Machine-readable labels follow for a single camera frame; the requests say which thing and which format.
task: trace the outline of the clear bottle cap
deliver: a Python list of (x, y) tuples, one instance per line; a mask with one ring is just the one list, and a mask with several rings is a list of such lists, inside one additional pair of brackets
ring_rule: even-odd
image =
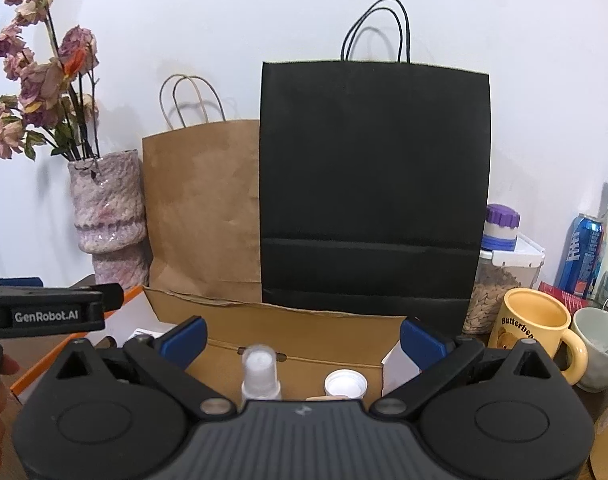
[(281, 385), (277, 380), (277, 356), (272, 348), (266, 345), (249, 346), (242, 354), (242, 367), (244, 400), (281, 398)]

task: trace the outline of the blue can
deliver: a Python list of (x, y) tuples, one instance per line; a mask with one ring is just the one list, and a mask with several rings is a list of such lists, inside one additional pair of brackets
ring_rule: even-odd
[(601, 235), (602, 225), (597, 218), (586, 214), (575, 218), (557, 288), (586, 299), (594, 286)]

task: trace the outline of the yellow mug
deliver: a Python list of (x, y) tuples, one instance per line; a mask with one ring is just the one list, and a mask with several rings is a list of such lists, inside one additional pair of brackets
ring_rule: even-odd
[(575, 384), (586, 371), (588, 353), (584, 342), (568, 328), (570, 321), (567, 308), (552, 296), (531, 288), (513, 288), (504, 295), (488, 348), (513, 348), (520, 339), (534, 338), (553, 357), (564, 341), (572, 363), (562, 375)]

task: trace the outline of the screw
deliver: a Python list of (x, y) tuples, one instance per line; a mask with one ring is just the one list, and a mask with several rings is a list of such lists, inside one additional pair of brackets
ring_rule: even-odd
[(401, 399), (395, 399), (394, 397), (388, 397), (386, 399), (379, 399), (373, 406), (375, 411), (381, 415), (400, 415), (406, 411), (406, 403)]
[(155, 338), (150, 334), (138, 334), (135, 336), (135, 340), (143, 345), (150, 346)]
[(206, 415), (225, 415), (232, 407), (233, 403), (230, 400), (221, 397), (211, 397), (203, 400), (199, 405), (200, 410)]

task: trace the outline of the white bottle cap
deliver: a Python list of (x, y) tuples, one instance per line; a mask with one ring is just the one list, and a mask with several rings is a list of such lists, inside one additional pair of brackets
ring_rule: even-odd
[(355, 370), (335, 370), (324, 381), (326, 395), (346, 396), (349, 399), (361, 399), (368, 386), (366, 377)]
[(265, 345), (249, 346), (242, 354), (242, 367), (242, 399), (281, 399), (281, 385), (277, 380), (277, 357), (272, 348)]

